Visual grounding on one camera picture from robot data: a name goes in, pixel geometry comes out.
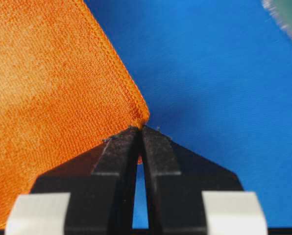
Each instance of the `microfiber cloth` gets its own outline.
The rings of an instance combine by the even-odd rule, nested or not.
[[[148,117],[82,0],[0,0],[0,228],[38,175]]]

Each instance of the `white tape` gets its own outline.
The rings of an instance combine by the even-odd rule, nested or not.
[[[208,235],[267,235],[267,223],[254,192],[203,191]]]
[[[63,235],[70,193],[19,195],[5,235]]]

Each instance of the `orange towel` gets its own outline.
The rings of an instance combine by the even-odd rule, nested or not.
[[[148,116],[82,0],[0,0],[0,228],[39,174]]]

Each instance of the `green object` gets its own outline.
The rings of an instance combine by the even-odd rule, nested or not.
[[[292,38],[292,0],[263,0],[263,4]]]

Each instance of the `blue background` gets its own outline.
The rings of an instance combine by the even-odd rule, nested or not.
[[[292,42],[259,0],[86,1],[148,103],[149,126],[236,172],[292,226]],[[147,226],[139,166],[134,227]]]

